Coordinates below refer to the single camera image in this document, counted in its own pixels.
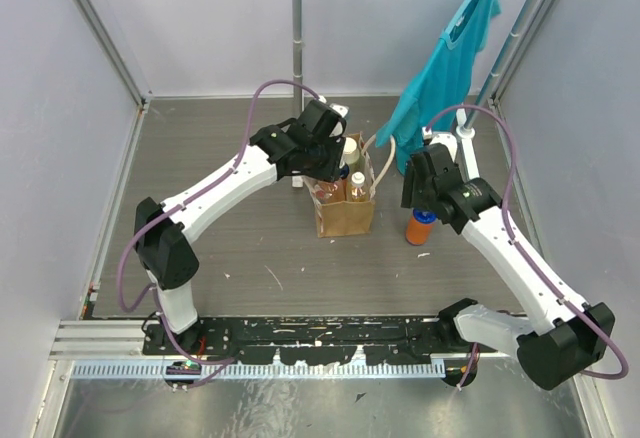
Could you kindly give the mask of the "orange bottle blue cap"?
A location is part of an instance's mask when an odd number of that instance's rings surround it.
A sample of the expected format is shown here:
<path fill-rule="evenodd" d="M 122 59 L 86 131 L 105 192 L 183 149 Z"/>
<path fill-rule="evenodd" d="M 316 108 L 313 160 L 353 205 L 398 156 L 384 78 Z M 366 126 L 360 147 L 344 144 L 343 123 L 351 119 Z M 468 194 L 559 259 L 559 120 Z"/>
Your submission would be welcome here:
<path fill-rule="evenodd" d="M 407 242 L 413 246 L 425 244 L 436 221 L 437 217 L 433 212 L 414 209 L 405 231 Z"/>

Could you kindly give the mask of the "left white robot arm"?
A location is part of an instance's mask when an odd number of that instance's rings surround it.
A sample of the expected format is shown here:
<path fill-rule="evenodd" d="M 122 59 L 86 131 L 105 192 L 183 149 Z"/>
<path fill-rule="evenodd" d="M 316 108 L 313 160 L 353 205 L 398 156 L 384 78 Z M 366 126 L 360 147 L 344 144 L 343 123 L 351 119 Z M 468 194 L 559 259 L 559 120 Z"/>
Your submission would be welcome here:
<path fill-rule="evenodd" d="M 136 209 L 134 245 L 168 327 L 164 341 L 178 354 L 194 351 L 200 330 L 191 279 L 199 269 L 193 244 L 242 200 L 285 177 L 324 182 L 339 178 L 349 109 L 310 101 L 297 118 L 261 128 L 240 156 L 162 203 L 147 198 Z"/>

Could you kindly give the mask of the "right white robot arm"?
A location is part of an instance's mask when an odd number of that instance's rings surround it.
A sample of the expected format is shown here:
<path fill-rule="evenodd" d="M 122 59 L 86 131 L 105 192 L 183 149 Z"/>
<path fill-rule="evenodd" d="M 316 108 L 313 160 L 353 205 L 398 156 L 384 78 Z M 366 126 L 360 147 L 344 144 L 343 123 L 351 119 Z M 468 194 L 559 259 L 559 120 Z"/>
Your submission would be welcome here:
<path fill-rule="evenodd" d="M 484 179 L 463 179 L 443 144 L 424 147 L 407 162 L 402 207 L 430 211 L 450 225 L 495 269 L 525 312 L 517 318 L 462 299 L 439 312 L 440 343 L 452 352 L 470 343 L 502 352 L 517 359 L 537 386 L 552 390 L 604 356 L 615 315 L 564 283 L 501 204 Z"/>

